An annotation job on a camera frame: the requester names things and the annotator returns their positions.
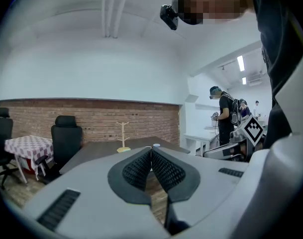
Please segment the vent grille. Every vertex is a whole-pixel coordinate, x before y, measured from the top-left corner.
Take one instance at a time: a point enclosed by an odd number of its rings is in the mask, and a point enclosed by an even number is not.
[[[235,176],[235,177],[239,177],[241,178],[243,175],[243,172],[241,171],[237,171],[237,170],[232,170],[232,169],[228,169],[228,168],[221,168],[219,170],[220,173],[225,173],[231,176]]]
[[[54,231],[80,194],[80,192],[74,190],[65,190],[37,221],[49,230]]]

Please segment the checkered tablecloth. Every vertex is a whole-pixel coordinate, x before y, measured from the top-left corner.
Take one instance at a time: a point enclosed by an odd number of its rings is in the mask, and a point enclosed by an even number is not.
[[[31,168],[37,175],[37,165],[35,161],[48,155],[46,162],[53,159],[53,144],[52,140],[34,135],[27,135],[19,138],[14,138],[5,141],[5,151],[13,153],[14,155],[28,158],[31,160]]]

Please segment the wooden coat rack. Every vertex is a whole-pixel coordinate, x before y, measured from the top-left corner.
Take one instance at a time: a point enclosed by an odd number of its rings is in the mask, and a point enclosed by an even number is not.
[[[128,139],[130,138],[130,137],[127,137],[127,138],[125,139],[125,125],[127,125],[128,123],[129,123],[129,122],[127,122],[127,123],[124,123],[124,122],[118,123],[118,122],[117,122],[118,125],[121,125],[121,134],[122,134],[122,138],[121,138],[121,139],[120,139],[120,138],[117,138],[117,140],[122,141],[122,147],[117,149],[117,152],[118,152],[118,153],[121,153],[121,152],[124,152],[124,151],[131,150],[129,147],[125,147],[125,141],[128,140]]]

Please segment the ceiling pipe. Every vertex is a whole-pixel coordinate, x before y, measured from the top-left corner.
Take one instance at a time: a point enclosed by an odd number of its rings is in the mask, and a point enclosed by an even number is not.
[[[107,29],[106,29],[106,36],[110,37],[110,23],[111,23],[111,15],[113,10],[113,5],[115,3],[115,0],[109,0],[109,6],[108,6],[108,15],[107,15]]]
[[[106,37],[105,31],[105,4],[106,0],[101,0],[101,33],[103,37]]]
[[[120,0],[119,6],[118,6],[117,15],[116,15],[116,20],[115,20],[115,25],[114,25],[114,29],[113,29],[113,38],[117,38],[118,37],[120,18],[121,18],[121,14],[122,14],[123,8],[125,6],[125,2],[126,2],[126,0]]]

